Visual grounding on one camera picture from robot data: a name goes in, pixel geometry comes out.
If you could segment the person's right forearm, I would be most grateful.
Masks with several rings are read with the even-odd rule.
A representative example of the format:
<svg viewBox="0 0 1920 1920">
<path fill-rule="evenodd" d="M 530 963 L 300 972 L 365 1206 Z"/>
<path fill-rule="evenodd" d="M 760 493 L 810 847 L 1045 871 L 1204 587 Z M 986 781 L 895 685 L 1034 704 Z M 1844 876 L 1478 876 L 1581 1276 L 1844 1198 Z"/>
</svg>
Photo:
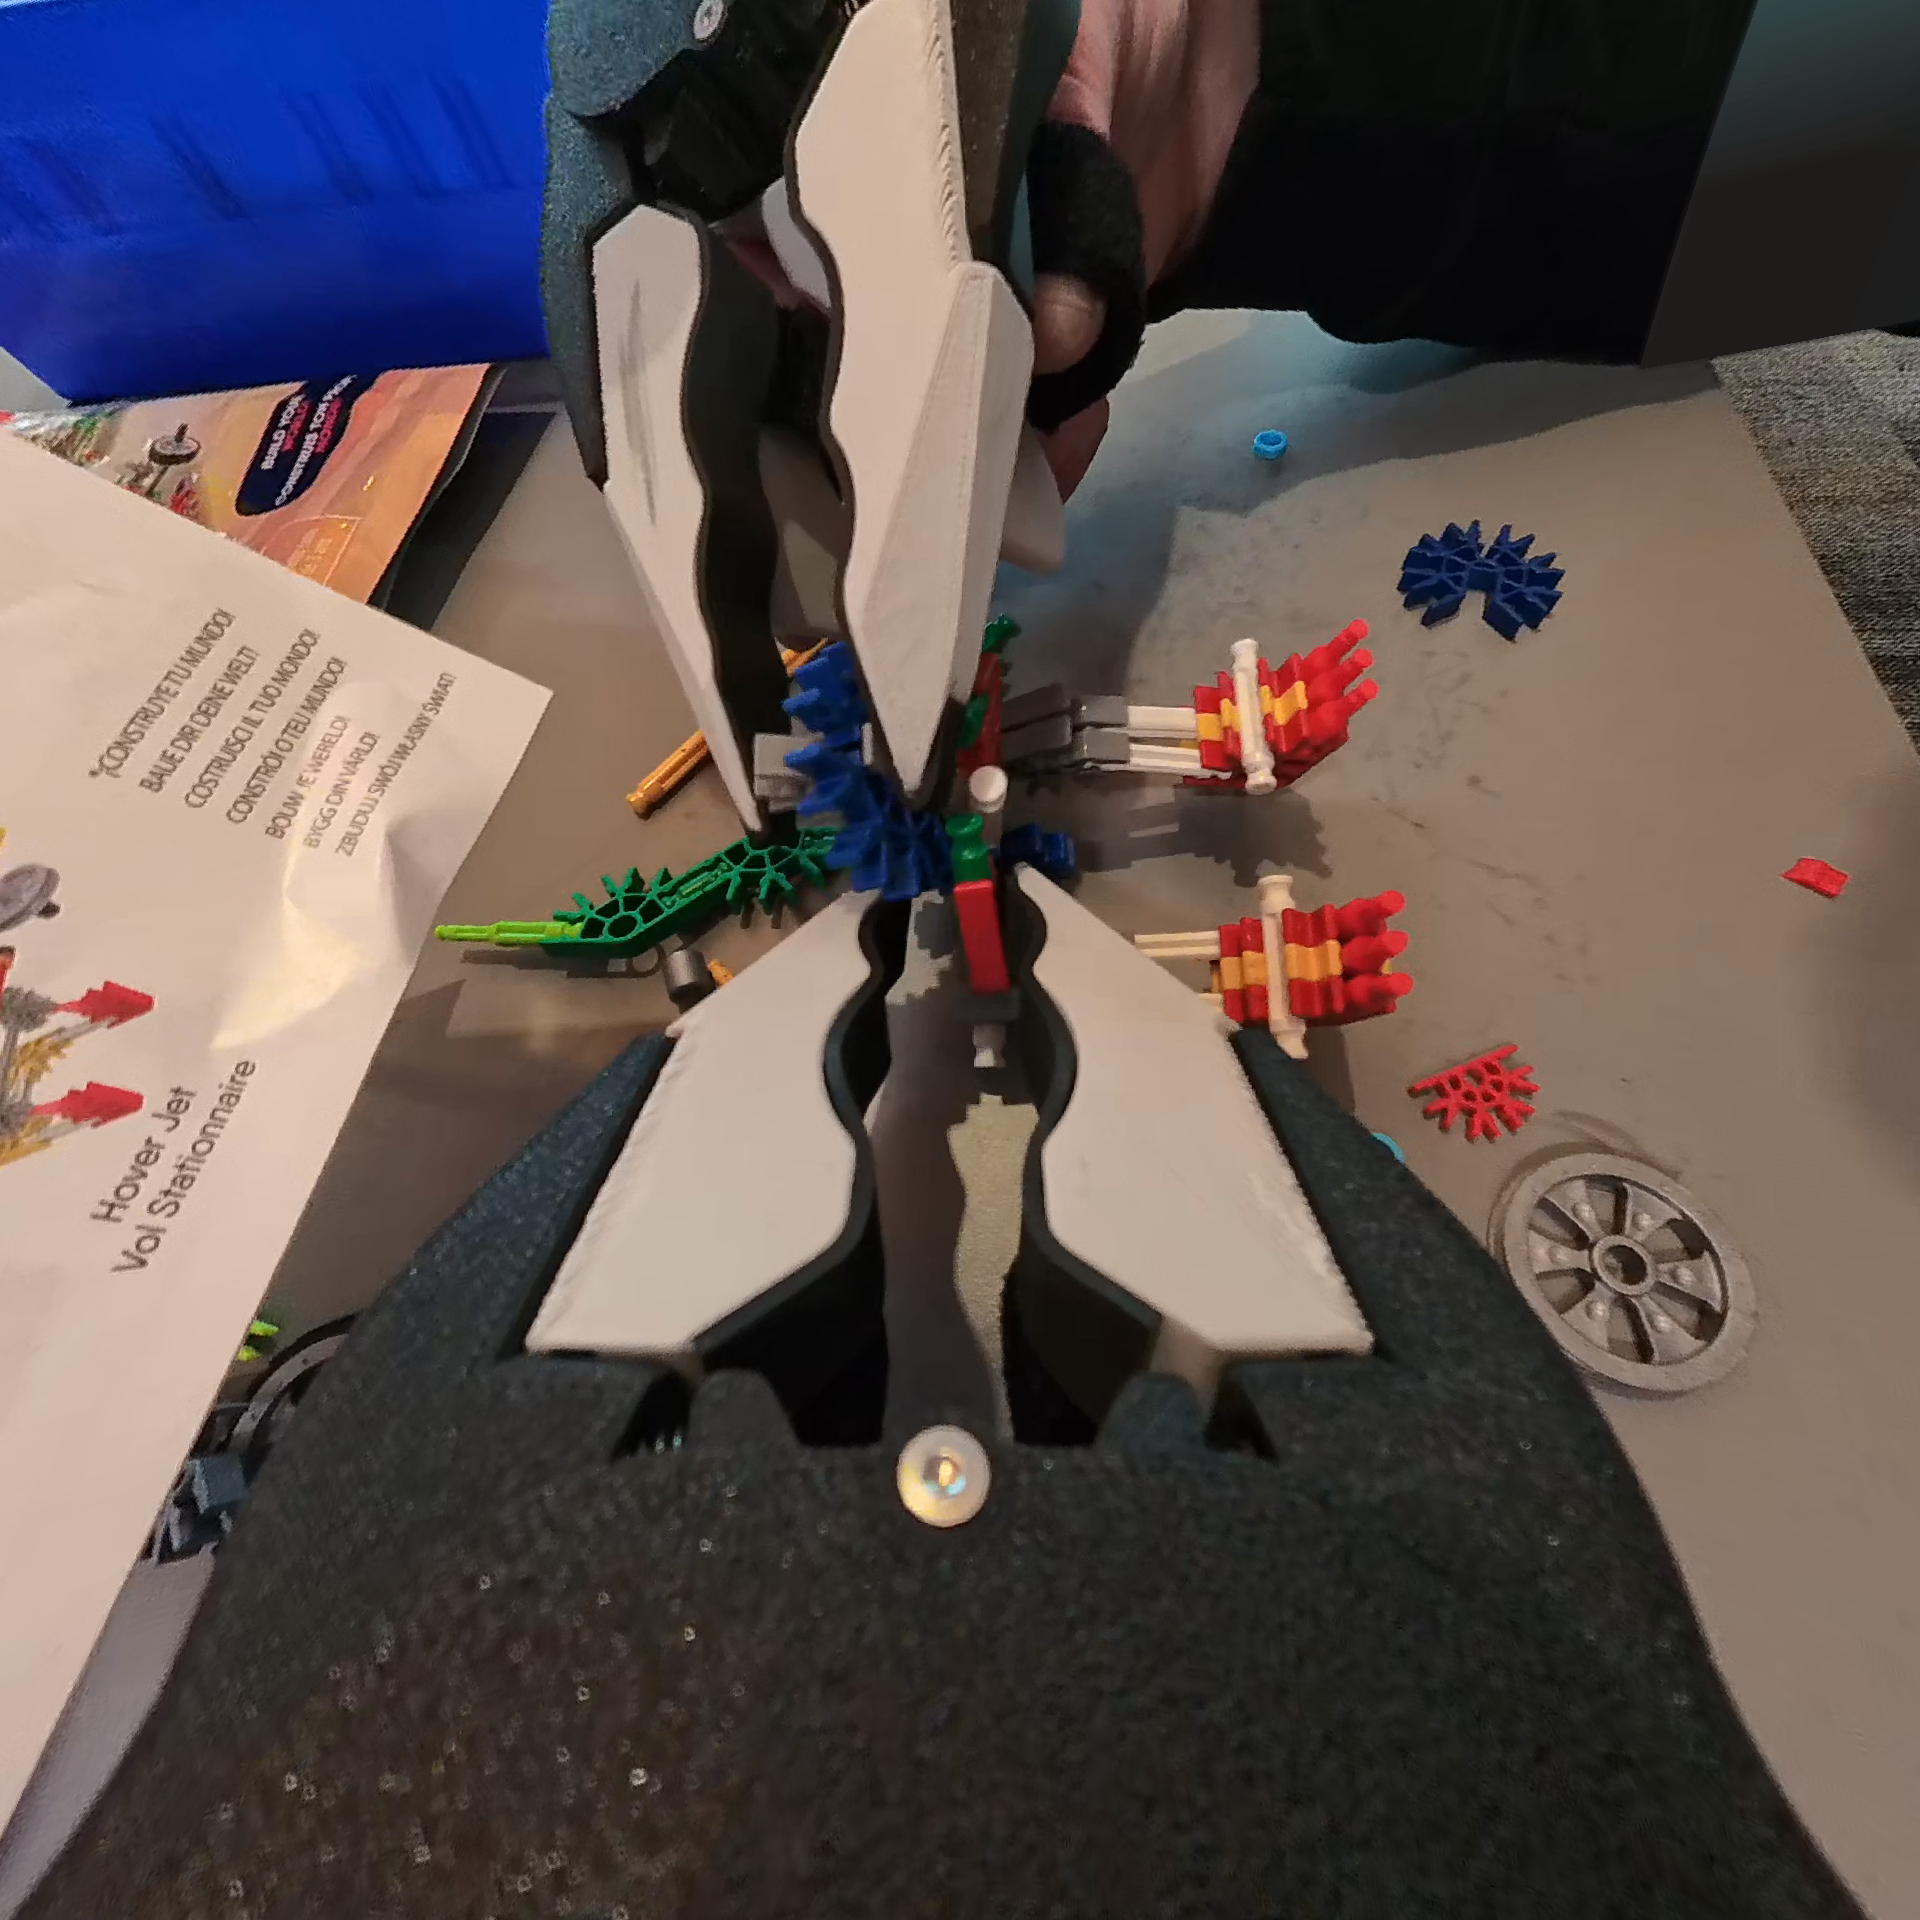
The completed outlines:
<svg viewBox="0 0 1920 1920">
<path fill-rule="evenodd" d="M 1751 0 L 1271 0 L 1147 316 L 1637 365 Z"/>
</svg>

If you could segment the green connector with lime rod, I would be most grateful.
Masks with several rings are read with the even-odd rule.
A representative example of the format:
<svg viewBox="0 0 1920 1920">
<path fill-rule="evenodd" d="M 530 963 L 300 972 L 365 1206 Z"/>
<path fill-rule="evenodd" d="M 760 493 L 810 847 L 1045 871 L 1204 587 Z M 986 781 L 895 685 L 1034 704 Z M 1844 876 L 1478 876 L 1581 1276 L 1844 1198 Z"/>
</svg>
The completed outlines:
<svg viewBox="0 0 1920 1920">
<path fill-rule="evenodd" d="M 590 896 L 579 887 L 537 922 L 435 928 L 435 943 L 495 963 L 605 972 L 723 922 L 785 922 L 843 887 L 848 871 L 830 865 L 830 829 L 744 829 L 690 865 L 595 876 Z"/>
</svg>

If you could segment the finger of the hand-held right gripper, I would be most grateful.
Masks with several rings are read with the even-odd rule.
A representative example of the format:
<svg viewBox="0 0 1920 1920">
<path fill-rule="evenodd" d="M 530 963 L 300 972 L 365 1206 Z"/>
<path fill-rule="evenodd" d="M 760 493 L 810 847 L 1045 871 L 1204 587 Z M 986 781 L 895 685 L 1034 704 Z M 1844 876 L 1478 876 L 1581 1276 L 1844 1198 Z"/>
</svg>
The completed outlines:
<svg viewBox="0 0 1920 1920">
<path fill-rule="evenodd" d="M 613 527 L 742 827 L 766 829 L 757 734 L 785 731 L 760 493 L 778 302 L 703 222 L 632 209 L 590 246 L 590 325 Z"/>
<path fill-rule="evenodd" d="M 787 156 L 792 218 L 830 272 L 827 435 L 849 486 L 843 612 L 911 798 L 943 781 L 1016 480 L 1030 325 L 974 260 L 953 12 L 863 5 Z"/>
</svg>

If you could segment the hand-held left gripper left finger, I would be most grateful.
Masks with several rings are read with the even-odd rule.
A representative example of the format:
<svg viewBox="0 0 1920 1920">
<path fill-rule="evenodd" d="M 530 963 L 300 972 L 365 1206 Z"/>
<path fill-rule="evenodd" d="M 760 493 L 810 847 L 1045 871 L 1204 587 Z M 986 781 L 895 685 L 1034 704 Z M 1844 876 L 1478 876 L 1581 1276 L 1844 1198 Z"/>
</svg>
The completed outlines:
<svg viewBox="0 0 1920 1920">
<path fill-rule="evenodd" d="M 830 898 L 665 1032 L 530 1356 L 837 1374 L 883 1336 L 891 904 Z"/>
</svg>

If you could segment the dark blue toy connector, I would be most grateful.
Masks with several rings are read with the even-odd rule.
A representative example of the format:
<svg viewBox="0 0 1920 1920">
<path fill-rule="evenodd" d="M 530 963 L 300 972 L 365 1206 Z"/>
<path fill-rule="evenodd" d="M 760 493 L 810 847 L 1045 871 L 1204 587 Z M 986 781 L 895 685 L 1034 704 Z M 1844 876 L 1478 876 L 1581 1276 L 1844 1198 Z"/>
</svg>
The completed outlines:
<svg viewBox="0 0 1920 1920">
<path fill-rule="evenodd" d="M 1480 523 L 1449 523 L 1407 549 L 1396 593 L 1404 606 L 1421 606 L 1421 625 L 1453 618 L 1480 593 L 1480 618 L 1517 641 L 1553 612 L 1559 582 L 1559 563 L 1533 557 L 1533 532 L 1499 527 L 1480 539 Z"/>
</svg>

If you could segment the black toy wheel grey connector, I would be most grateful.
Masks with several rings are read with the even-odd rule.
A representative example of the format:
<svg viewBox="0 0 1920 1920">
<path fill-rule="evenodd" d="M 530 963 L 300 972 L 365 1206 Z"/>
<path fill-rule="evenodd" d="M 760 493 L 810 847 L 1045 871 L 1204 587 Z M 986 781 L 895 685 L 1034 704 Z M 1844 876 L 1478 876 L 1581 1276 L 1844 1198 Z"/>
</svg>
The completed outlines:
<svg viewBox="0 0 1920 1920">
<path fill-rule="evenodd" d="M 144 1550 L 148 1566 L 188 1560 L 234 1534 L 234 1518 L 266 1474 L 266 1461 L 289 1428 L 300 1399 L 316 1388 L 323 1364 L 346 1348 L 351 1330 L 355 1316 L 334 1316 L 300 1332 L 287 1356 L 259 1359 L 237 1391 L 211 1402 L 171 1498 L 161 1500 Z"/>
</svg>

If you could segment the red snowflake toy connector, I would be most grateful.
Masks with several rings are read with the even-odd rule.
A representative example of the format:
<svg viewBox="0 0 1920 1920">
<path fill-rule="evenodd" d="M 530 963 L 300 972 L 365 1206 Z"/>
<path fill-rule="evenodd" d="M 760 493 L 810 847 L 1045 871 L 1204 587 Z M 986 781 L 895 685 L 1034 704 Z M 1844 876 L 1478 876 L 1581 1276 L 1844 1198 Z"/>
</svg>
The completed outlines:
<svg viewBox="0 0 1920 1920">
<path fill-rule="evenodd" d="M 1533 1122 L 1537 1078 L 1517 1059 L 1517 1041 L 1480 1050 L 1449 1070 L 1434 1070 L 1407 1085 L 1407 1100 L 1464 1140 L 1499 1140 Z"/>
</svg>

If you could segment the person's right hand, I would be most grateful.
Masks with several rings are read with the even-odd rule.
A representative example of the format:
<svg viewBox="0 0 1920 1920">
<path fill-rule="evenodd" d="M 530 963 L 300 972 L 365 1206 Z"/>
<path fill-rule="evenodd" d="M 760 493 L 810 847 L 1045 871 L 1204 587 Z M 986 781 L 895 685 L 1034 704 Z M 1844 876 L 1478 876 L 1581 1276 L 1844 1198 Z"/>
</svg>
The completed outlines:
<svg viewBox="0 0 1920 1920">
<path fill-rule="evenodd" d="M 1140 209 L 1140 277 L 1158 288 L 1201 246 L 1243 108 L 1257 83 L 1257 0 L 1091 0 L 1050 89 L 1050 121 L 1091 129 Z M 1034 277 L 1034 375 L 1079 365 L 1106 302 L 1079 277 Z M 1057 498 L 1084 480 L 1112 401 L 1044 435 Z"/>
</svg>

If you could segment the white printed instruction sheet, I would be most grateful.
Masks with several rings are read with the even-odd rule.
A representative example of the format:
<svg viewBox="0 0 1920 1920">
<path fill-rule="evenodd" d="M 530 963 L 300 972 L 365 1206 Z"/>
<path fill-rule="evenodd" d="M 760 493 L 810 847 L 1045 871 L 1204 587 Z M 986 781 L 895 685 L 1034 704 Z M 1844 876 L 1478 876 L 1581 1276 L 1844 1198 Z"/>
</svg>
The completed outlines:
<svg viewBox="0 0 1920 1920">
<path fill-rule="evenodd" d="M 0 1809 L 545 687 L 4 430 Z"/>
</svg>

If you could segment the colourful toy construction model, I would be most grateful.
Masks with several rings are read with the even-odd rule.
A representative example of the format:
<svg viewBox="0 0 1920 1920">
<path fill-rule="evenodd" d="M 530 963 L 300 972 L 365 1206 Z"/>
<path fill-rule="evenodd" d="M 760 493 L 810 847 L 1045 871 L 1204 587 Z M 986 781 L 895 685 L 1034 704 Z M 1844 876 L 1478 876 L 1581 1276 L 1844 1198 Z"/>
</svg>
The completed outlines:
<svg viewBox="0 0 1920 1920">
<path fill-rule="evenodd" d="M 792 808 L 827 829 L 827 863 L 863 896 L 959 898 L 974 993 L 1010 988 L 995 887 L 1010 865 L 1050 883 L 1073 876 L 1065 829 L 1007 827 L 1010 781 L 1034 776 L 1147 776 L 1186 791 L 1271 798 L 1325 761 L 1355 713 L 1380 692 L 1367 618 L 1307 657 L 1271 661 L 1257 641 L 1230 641 L 1228 666 L 1186 704 L 1091 698 L 1065 685 L 1007 692 L 1016 618 L 988 618 L 974 692 L 959 717 L 959 787 L 943 808 L 911 808 L 883 770 L 879 725 L 830 641 L 792 666 L 785 698 L 787 734 L 757 734 L 752 787 L 766 808 Z M 1404 896 L 1300 904 L 1295 876 L 1271 871 L 1256 909 L 1209 932 L 1140 932 L 1158 963 L 1204 963 L 1209 1004 L 1228 1027 L 1271 1032 L 1307 1059 L 1317 1027 L 1393 1015 L 1410 993 Z"/>
</svg>

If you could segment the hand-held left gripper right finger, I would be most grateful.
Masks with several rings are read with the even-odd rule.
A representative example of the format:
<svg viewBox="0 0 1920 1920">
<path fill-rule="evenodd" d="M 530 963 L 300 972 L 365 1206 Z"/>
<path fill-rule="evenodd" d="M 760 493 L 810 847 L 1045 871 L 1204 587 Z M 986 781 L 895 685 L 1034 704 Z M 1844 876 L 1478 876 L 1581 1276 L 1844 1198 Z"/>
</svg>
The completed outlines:
<svg viewBox="0 0 1920 1920">
<path fill-rule="evenodd" d="M 1368 1356 L 1224 1009 L 1034 865 L 1007 904 L 1034 1094 L 1010 1303 L 1045 1381 Z"/>
</svg>

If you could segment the blue plastic bin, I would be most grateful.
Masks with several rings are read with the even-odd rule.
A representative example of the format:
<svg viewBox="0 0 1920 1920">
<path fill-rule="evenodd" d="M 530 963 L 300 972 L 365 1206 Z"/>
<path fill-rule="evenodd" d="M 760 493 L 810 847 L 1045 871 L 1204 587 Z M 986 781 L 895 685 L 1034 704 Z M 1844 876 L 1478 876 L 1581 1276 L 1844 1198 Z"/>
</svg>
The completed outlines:
<svg viewBox="0 0 1920 1920">
<path fill-rule="evenodd" d="M 0 342 L 60 399 L 545 353 L 537 0 L 0 12 Z"/>
</svg>

